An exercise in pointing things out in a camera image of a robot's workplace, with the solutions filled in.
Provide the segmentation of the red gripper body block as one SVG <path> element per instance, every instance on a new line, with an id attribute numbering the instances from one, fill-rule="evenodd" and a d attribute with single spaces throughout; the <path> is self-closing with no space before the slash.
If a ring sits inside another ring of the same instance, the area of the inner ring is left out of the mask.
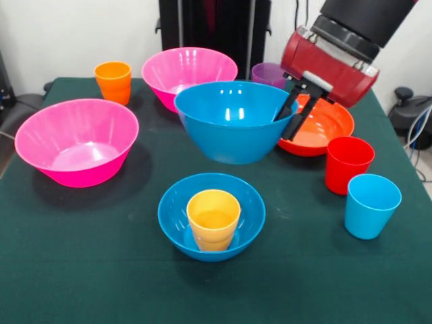
<path id="1" fill-rule="evenodd" d="M 351 108 L 376 82 L 379 70 L 300 26 L 290 37 L 280 66 L 297 80 L 312 82 L 327 99 Z"/>

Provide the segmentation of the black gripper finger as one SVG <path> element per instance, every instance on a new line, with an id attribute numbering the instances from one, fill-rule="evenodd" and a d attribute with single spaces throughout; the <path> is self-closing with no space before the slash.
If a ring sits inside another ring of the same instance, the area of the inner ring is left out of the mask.
<path id="1" fill-rule="evenodd" d="M 310 94 L 309 100 L 306 102 L 306 105 L 303 107 L 300 113 L 296 113 L 292 116 L 290 123 L 287 125 L 281 137 L 284 140 L 292 141 L 299 131 L 303 123 L 307 120 L 317 101 L 322 97 L 321 94 Z"/>
<path id="2" fill-rule="evenodd" d="M 302 83 L 299 80 L 288 80 L 288 96 L 277 110 L 274 121 L 290 120 L 297 111 L 296 99 L 303 90 Z"/>

